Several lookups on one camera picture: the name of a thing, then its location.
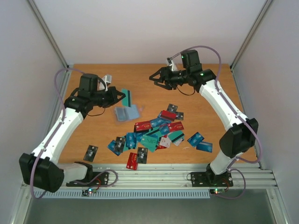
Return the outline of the teal card magnetic stripe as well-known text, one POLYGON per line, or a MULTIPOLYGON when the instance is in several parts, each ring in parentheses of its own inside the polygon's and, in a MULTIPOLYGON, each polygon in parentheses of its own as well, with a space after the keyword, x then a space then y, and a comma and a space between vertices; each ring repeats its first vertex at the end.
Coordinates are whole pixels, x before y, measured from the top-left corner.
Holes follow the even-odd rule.
POLYGON ((122 105, 126 107, 131 107, 132 105, 131 91, 127 89, 122 89, 121 92, 125 94, 125 98, 122 99, 122 105))

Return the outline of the blue VIP card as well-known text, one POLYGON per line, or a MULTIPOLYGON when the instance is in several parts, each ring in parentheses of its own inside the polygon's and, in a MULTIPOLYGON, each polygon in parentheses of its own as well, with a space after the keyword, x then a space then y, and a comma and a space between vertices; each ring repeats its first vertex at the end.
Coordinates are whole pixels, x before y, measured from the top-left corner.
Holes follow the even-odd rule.
POLYGON ((118 121, 126 121, 127 120, 127 115, 126 115, 125 108, 123 108, 123 107, 116 107, 115 113, 116 113, 118 121))

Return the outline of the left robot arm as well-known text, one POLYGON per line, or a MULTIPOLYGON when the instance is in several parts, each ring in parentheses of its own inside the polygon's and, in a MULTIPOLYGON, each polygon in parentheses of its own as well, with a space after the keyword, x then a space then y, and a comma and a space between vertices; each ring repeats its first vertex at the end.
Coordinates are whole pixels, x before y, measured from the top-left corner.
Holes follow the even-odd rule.
POLYGON ((83 74, 79 86, 62 102, 61 113, 46 137, 32 153, 21 155, 21 174, 31 191, 40 188, 54 193, 65 183, 93 183, 92 165, 75 162, 59 167, 58 161, 69 138, 94 107, 106 109, 125 98, 125 93, 111 86, 111 82, 111 75, 100 78, 83 74))

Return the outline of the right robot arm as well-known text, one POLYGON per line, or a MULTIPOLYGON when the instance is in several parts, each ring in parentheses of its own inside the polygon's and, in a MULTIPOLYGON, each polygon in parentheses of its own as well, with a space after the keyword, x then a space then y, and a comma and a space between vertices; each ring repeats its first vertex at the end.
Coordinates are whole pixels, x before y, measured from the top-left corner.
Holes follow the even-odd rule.
POLYGON ((220 151, 216 158, 207 165, 204 182, 209 187, 220 186, 228 177, 228 169, 241 155, 254 146, 258 130, 258 121, 249 119, 230 100, 222 89, 216 75, 204 70, 194 49, 181 52, 183 70, 178 70, 172 58, 168 66, 160 68, 149 79, 154 85, 167 90, 174 90, 183 84, 189 84, 194 91, 208 101, 226 130, 219 141, 220 151))

